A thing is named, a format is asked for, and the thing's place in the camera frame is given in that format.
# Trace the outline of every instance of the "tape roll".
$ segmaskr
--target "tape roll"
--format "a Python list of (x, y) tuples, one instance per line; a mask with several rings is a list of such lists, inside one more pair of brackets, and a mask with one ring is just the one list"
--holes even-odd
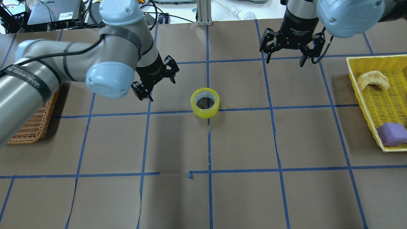
[[(214, 104), (208, 109), (201, 109), (197, 106), (197, 103), (202, 98), (209, 98), (213, 100)], [(212, 118), (219, 110), (219, 95), (215, 90), (210, 88), (201, 88), (196, 90), (191, 96), (192, 111), (196, 116), (202, 119)]]

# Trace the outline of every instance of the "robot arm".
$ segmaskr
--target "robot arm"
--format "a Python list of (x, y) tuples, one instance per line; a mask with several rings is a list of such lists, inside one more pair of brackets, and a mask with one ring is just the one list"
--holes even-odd
[[(280, 30), (267, 28), (260, 42), (260, 52), (267, 54), (267, 63), (272, 53), (288, 48), (302, 52), (301, 67), (308, 58), (316, 64), (324, 56), (321, 52), (326, 41), (325, 29), (333, 37), (348, 38), (367, 31), (377, 22), (407, 19), (407, 0), (280, 0), (280, 3), (287, 6)], [(313, 35), (320, 20), (325, 27)]]
[[(93, 45), (30, 40), (18, 46), (17, 62), (0, 71), (0, 148), (66, 81), (85, 82), (110, 98), (132, 88), (140, 100), (152, 100), (163, 78), (175, 83), (179, 68), (170, 56), (161, 59), (136, 1), (104, 0), (100, 13), (108, 26)], [(133, 82), (134, 71), (140, 81)]]

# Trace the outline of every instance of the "blue grid line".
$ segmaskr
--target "blue grid line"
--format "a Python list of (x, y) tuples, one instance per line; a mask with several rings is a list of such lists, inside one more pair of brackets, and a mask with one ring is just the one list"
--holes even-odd
[(227, 111), (245, 111), (245, 110), (269, 110), (270, 107), (255, 107), (255, 108), (228, 108), (228, 109), (219, 109), (221, 112)]
[[(273, 107), (274, 110), (281, 109), (307, 109), (307, 108), (330, 108), (331, 105), (316, 105), (316, 106), (278, 106)], [(359, 104), (340, 104), (335, 105), (335, 107), (359, 107)], [(228, 111), (247, 111), (247, 110), (269, 110), (269, 107), (254, 107), (254, 108), (228, 108), (219, 109), (220, 112)], [(130, 115), (166, 115), (166, 114), (182, 114), (182, 113), (193, 113), (192, 110), (175, 110), (175, 111), (155, 111), (155, 112), (140, 112), (140, 113), (111, 113), (111, 114), (92, 114), (91, 117), (109, 117), (109, 116), (130, 116)], [(73, 115), (73, 116), (54, 116), (53, 119), (77, 119), (77, 118), (88, 118), (89, 115)]]
[[(353, 170), (372, 170), (372, 169), (400, 169), (407, 168), (407, 165), (363, 165), (351, 166)], [(305, 167), (305, 168), (282, 168), (282, 169), (244, 169), (244, 170), (212, 170), (212, 173), (251, 173), (251, 172), (307, 172), (307, 171), (334, 171), (348, 170), (349, 167)], [(191, 174), (207, 174), (208, 170), (189, 171)]]
[(315, 106), (276, 106), (273, 107), (275, 110), (282, 109), (307, 109), (307, 108), (330, 108), (331, 105), (315, 105)]
[(361, 201), (360, 201), (360, 198), (359, 198), (359, 193), (357, 191), (356, 182), (355, 182), (355, 179), (354, 179), (354, 176), (353, 176), (352, 168), (350, 166), (350, 161), (349, 161), (349, 157), (348, 157), (348, 152), (346, 150), (344, 137), (342, 135), (341, 127), (339, 125), (338, 117), (337, 117), (337, 114), (336, 114), (336, 111), (335, 111), (335, 106), (333, 105), (332, 96), (331, 96), (330, 91), (329, 91), (328, 82), (326, 80), (324, 69), (322, 68), (321, 62), (319, 62), (318, 64), (319, 64), (319, 68), (321, 70), (322, 78), (324, 79), (324, 84), (325, 84), (326, 92), (328, 93), (329, 102), (330, 102), (330, 104), (332, 106), (333, 116), (335, 118), (336, 127), (338, 129), (339, 137), (341, 139), (342, 149), (344, 151), (346, 164), (348, 165), (349, 175), (350, 175), (350, 179), (352, 181), (353, 190), (355, 192), (355, 197), (356, 197), (356, 201), (357, 201), (357, 204), (358, 204), (358, 207), (359, 207), (359, 212), (360, 212), (360, 215), (361, 215), (361, 218), (362, 218), (363, 227), (365, 229), (368, 229), (368, 225), (367, 225), (366, 219), (365, 219), (365, 214), (363, 212), (362, 204), (361, 204)]
[[(407, 165), (361, 165), (351, 166), (352, 170), (374, 170), (374, 169), (403, 169)], [(305, 167), (305, 168), (282, 168), (283, 172), (293, 171), (330, 171), (348, 170), (348, 167)], [(243, 170), (212, 170), (212, 173), (249, 173), (249, 172), (279, 172), (280, 169), (243, 169)], [(208, 170), (191, 170), (191, 174), (208, 174)], [(160, 172), (145, 172), (145, 176), (157, 176)], [(141, 176), (141, 172), (135, 173), (106, 173), (106, 174), (79, 174), (78, 177), (111, 177), (111, 176)], [(35, 179), (35, 178), (74, 178), (75, 174), (55, 174), (55, 175), (13, 175), (0, 176), (0, 179)]]
[[(254, 20), (254, 21), (256, 23), (258, 40), (259, 40), (259, 42), (261, 42), (260, 30), (259, 30), (259, 27), (258, 27), (257, 19)], [(290, 227), (290, 219), (289, 219), (289, 215), (288, 215), (287, 198), (285, 196), (284, 178), (283, 178), (283, 175), (282, 175), (281, 161), (280, 161), (280, 157), (278, 155), (278, 147), (277, 147), (277, 140), (276, 140), (276, 125), (274, 123), (274, 111), (273, 111), (273, 104), (271, 103), (270, 89), (269, 89), (269, 82), (268, 82), (268, 79), (267, 79), (267, 70), (266, 70), (266, 63), (265, 63), (264, 53), (261, 53), (261, 59), (262, 59), (262, 63), (263, 63), (264, 80), (265, 80), (265, 83), (266, 83), (267, 98), (269, 100), (269, 106), (270, 106), (271, 125), (273, 127), (274, 146), (276, 148), (277, 164), (278, 164), (278, 169), (279, 169), (279, 173), (280, 173), (281, 194), (282, 194), (282, 200), (283, 200), (283, 205), (284, 205), (285, 221), (286, 221), (286, 224), (287, 224), (287, 229), (290, 229), (291, 227)]]
[(108, 116), (129, 116), (129, 115), (147, 115), (148, 112), (140, 113), (113, 113), (113, 114), (92, 114), (92, 117), (108, 117)]
[(6, 199), (4, 200), (3, 207), (1, 208), (0, 222), (1, 222), (1, 219), (3, 218), (4, 210), (6, 209), (6, 204), (7, 204), (8, 200), (9, 200), (9, 196), (10, 196), (11, 188), (13, 187), (13, 183), (14, 183), (14, 178), (12, 178), (11, 181), (10, 181), (10, 185), (9, 185), (9, 189), (7, 191)]
[[(154, 33), (154, 43), (157, 45), (157, 35), (158, 35), (158, 25), (155, 27)], [(150, 127), (150, 113), (151, 113), (151, 100), (149, 100), (149, 107), (147, 109), (147, 120), (146, 120), (146, 134), (144, 137), (144, 149), (143, 149), (143, 163), (141, 166), (141, 179), (140, 179), (140, 212), (138, 215), (137, 227), (136, 229), (140, 228), (140, 218), (141, 218), (141, 206), (142, 206), (142, 197), (143, 197), (143, 187), (144, 187), (144, 176), (145, 168), (146, 168), (146, 157), (147, 157), (147, 143), (149, 137), (149, 127)]]
[(10, 47), (9, 47), (9, 49), (7, 50), (6, 56), (4, 57), (4, 60), (3, 60), (2, 64), (1, 64), (1, 66), (0, 66), (0, 69), (2, 69), (3, 66), (4, 66), (4, 64), (6, 63), (6, 59), (7, 59), (7, 57), (9, 56), (9, 53), (10, 53), (10, 51), (11, 51), (11, 48), (13, 47), (13, 44), (14, 44), (14, 41), (15, 41), (15, 38), (16, 38), (16, 37), (17, 37), (17, 34), (14, 34), (13, 40), (11, 41)]
[(210, 60), (210, 63), (224, 63), (224, 62), (244, 62), (244, 61), (260, 61), (261, 58), (255, 59), (223, 59), (223, 60)]
[[(99, 173), (99, 174), (55, 174), (55, 175), (13, 175), (0, 176), (0, 179), (34, 179), (34, 178), (75, 178), (75, 177), (112, 177), (112, 176), (141, 176), (141, 172), (130, 173)], [(145, 176), (160, 175), (160, 172), (146, 172)]]
[(339, 104), (335, 105), (335, 107), (358, 107), (359, 104)]
[(59, 34), (58, 41), (61, 41), (61, 38), (62, 38), (62, 32), (63, 32), (63, 30), (61, 29), (61, 33)]
[(77, 172), (76, 172), (76, 175), (75, 175), (75, 188), (74, 188), (74, 196), (72, 198), (71, 211), (69, 213), (68, 220), (66, 221), (65, 229), (68, 229), (68, 227), (69, 227), (69, 221), (71, 219), (71, 214), (72, 214), (72, 210), (73, 210), (73, 206), (74, 206), (74, 202), (75, 202), (75, 195), (76, 195), (76, 188), (77, 188), (77, 185), (78, 185), (79, 172), (81, 170), (83, 152), (85, 151), (86, 138), (88, 137), (89, 125), (90, 125), (90, 120), (92, 118), (92, 110), (93, 110), (93, 105), (95, 103), (95, 97), (96, 97), (96, 93), (93, 93), (92, 101), (90, 103), (90, 108), (89, 108), (88, 123), (86, 124), (86, 130), (85, 130), (85, 134), (83, 136), (81, 154), (79, 155), (78, 167), (77, 167)]
[(373, 53), (372, 47), (370, 46), (370, 43), (369, 43), (368, 37), (366, 36), (366, 33), (365, 33), (365, 32), (363, 33), (363, 36), (364, 36), (364, 38), (365, 38), (366, 44), (367, 44), (367, 45), (368, 45), (368, 47), (369, 47), (369, 51), (370, 51), (370, 53), (373, 55), (374, 53)]
[[(209, 75), (209, 26), (206, 26), (206, 87), (210, 87), (210, 75)], [(212, 202), (212, 146), (211, 146), (211, 132), (210, 119), (208, 119), (208, 126), (210, 130), (208, 132), (208, 187), (209, 187), (209, 227), (213, 229), (213, 202)]]
[[(364, 56), (383, 56), (383, 55), (407, 55), (407, 52), (399, 52), (399, 53), (367, 53), (367, 54), (347, 54), (347, 55), (326, 55), (324, 58), (335, 58), (335, 57), (364, 57)], [(271, 57), (271, 60), (278, 60), (278, 59), (301, 59), (300, 56), (298, 57)], [(206, 60), (206, 61), (191, 61), (191, 62), (178, 62), (177, 64), (202, 64), (202, 63), (220, 63), (220, 62), (244, 62), (244, 61), (260, 61), (261, 58), (253, 58), (253, 59), (225, 59), (225, 60)]]
[(369, 170), (369, 169), (400, 169), (407, 168), (407, 165), (362, 165), (351, 166), (353, 170)]

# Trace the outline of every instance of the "sponge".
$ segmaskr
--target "sponge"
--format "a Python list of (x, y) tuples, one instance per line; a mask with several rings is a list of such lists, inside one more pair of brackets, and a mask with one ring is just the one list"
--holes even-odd
[(385, 146), (398, 146), (407, 143), (407, 131), (400, 123), (385, 123), (377, 128), (377, 133)]

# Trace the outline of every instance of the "label sticker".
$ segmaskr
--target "label sticker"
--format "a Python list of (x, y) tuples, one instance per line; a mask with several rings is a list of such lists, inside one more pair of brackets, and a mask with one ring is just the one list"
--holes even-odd
[(59, 21), (72, 19), (72, 15), (73, 15), (73, 14), (74, 14), (74, 12), (61, 13), (61, 14), (59, 15)]

